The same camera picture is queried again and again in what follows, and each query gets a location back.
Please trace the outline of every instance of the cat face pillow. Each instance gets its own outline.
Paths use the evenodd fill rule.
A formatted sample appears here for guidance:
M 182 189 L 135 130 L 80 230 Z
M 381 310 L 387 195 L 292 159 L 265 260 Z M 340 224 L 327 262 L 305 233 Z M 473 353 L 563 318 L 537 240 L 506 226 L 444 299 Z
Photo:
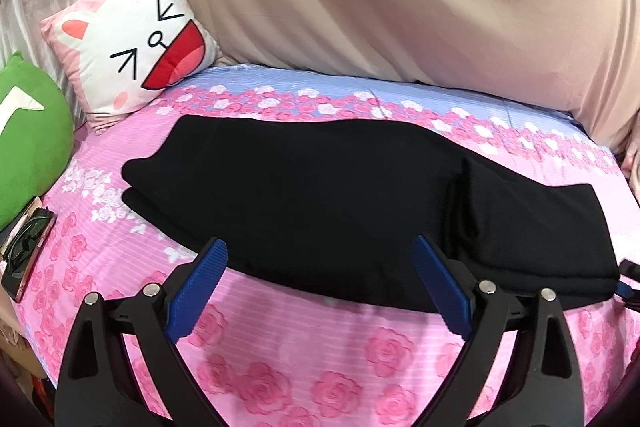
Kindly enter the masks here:
M 79 0 L 40 27 L 98 133 L 218 53 L 187 0 Z

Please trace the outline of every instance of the black cloth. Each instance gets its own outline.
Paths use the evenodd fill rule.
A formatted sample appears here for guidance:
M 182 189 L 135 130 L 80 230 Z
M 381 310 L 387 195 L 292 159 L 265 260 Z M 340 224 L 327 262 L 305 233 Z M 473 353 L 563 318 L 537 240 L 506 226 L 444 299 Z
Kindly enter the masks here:
M 414 124 L 184 116 L 122 177 L 124 203 L 185 247 L 220 237 L 229 267 L 334 298 L 435 311 L 418 233 L 478 279 L 549 286 L 565 308 L 610 298 L 619 277 L 591 185 L 545 187 Z

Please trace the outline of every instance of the mattress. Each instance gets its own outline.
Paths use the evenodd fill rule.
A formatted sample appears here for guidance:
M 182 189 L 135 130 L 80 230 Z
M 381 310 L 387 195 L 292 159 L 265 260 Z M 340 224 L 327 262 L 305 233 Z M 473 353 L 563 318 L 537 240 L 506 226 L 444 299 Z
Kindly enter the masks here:
M 58 221 L 24 300 L 15 306 L 54 383 L 86 293 L 134 295 L 194 258 L 120 199 L 127 188 L 120 177 L 123 163 L 155 152 L 184 114 L 413 122 L 544 184 L 590 183 L 616 256 L 640 261 L 640 209 L 625 179 L 609 150 L 597 147 L 564 114 L 415 84 L 259 66 L 211 68 L 101 136 L 86 127 L 76 133 L 74 158 L 46 196 Z M 259 166 L 260 158 L 255 160 Z M 264 191 L 243 203 L 271 204 L 278 187 L 268 178 L 263 183 Z M 319 230 L 308 240 L 320 237 Z M 566 318 L 591 418 L 622 379 L 640 336 L 640 315 L 614 298 L 569 311 Z M 513 339 L 513 333 L 504 336 L 474 414 L 495 399 Z M 150 409 L 166 415 L 135 340 L 127 337 L 126 344 Z M 439 315 L 337 301 L 230 269 L 193 333 L 178 342 L 198 383 L 234 427 L 407 425 L 433 396 L 461 347 Z

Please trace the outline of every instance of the pillow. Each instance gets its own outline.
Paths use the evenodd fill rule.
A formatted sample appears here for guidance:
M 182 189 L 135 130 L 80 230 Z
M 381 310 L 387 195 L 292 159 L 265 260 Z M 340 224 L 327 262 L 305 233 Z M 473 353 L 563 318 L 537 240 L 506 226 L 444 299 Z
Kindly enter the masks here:
M 58 86 L 15 53 L 0 71 L 0 230 L 60 177 L 73 131 Z
M 187 0 L 79 0 L 40 29 L 98 134 L 218 52 Z

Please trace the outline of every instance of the cartoon cat face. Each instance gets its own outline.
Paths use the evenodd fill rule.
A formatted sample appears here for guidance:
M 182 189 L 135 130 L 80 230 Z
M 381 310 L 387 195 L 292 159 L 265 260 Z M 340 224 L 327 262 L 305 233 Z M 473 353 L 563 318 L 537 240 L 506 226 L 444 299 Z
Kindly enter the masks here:
M 216 53 L 187 0 L 105 0 L 95 12 L 66 13 L 54 29 L 79 52 L 84 97 L 96 114 L 138 110 L 158 90 L 210 65 Z

